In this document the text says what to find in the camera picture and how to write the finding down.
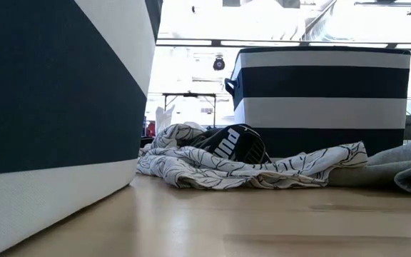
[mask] gray fabric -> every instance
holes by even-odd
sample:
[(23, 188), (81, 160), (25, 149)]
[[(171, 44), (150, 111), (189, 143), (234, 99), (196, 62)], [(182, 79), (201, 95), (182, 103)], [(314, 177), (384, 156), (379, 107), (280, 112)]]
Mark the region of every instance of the gray fabric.
[(390, 150), (379, 152), (368, 159), (368, 165), (411, 161), (411, 143)]
[(398, 186), (411, 193), (411, 143), (369, 157), (366, 167), (332, 170), (328, 185)]

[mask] navy and white striped basket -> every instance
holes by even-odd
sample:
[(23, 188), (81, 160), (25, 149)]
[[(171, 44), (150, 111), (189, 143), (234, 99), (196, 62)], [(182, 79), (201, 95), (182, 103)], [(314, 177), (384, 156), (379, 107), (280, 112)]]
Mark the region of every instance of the navy and white striped basket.
[(272, 158), (363, 141), (369, 156), (402, 145), (410, 52), (342, 46), (242, 49), (226, 89), (237, 124)]

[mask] fabric storage bin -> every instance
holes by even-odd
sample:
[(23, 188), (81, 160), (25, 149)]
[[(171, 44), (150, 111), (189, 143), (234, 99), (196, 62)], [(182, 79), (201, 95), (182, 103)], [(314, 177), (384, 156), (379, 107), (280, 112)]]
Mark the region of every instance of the fabric storage bin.
[(0, 252), (136, 175), (160, 17), (161, 0), (0, 1)]
[(271, 158), (363, 141), (369, 156), (402, 145), (410, 52), (342, 46), (242, 49), (226, 90), (235, 122)]

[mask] white cloth with black line pattern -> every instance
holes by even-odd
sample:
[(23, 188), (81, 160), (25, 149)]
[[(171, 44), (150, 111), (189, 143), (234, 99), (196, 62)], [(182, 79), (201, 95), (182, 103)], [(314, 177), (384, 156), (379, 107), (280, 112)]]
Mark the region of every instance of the white cloth with black line pattern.
[(191, 146), (177, 146), (177, 140), (191, 139), (201, 133), (185, 124), (169, 126), (152, 144), (141, 148), (138, 172), (161, 177), (178, 188), (299, 188), (326, 186), (334, 168), (357, 168), (367, 163), (362, 142), (261, 165), (230, 161)]

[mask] wooden floor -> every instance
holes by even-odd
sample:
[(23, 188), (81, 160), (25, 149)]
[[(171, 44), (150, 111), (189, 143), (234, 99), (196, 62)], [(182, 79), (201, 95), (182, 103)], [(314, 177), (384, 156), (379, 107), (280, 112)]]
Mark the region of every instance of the wooden floor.
[(2, 256), (405, 256), (411, 195), (338, 188), (122, 191)]

